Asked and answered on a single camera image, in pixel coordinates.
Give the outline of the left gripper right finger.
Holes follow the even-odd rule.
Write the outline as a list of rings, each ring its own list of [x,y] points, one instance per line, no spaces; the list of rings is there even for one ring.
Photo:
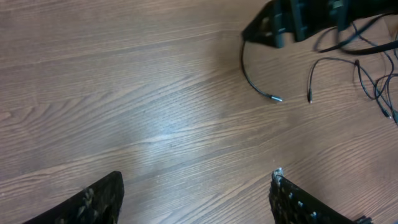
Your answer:
[[[367,216],[350,220],[284,177],[272,173],[269,203],[276,224],[373,224]]]

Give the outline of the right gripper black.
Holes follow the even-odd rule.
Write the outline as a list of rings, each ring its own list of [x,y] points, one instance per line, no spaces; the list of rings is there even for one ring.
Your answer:
[[[269,16],[273,12],[273,31]],[[317,32],[344,30],[356,19],[397,12],[397,0],[275,0],[270,1],[242,31],[244,42],[284,46],[282,34],[293,33],[301,42]]]

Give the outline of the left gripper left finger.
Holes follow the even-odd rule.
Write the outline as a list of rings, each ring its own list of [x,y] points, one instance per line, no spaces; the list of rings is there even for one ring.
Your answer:
[[[117,224],[124,198],[120,171],[113,171],[25,224]]]

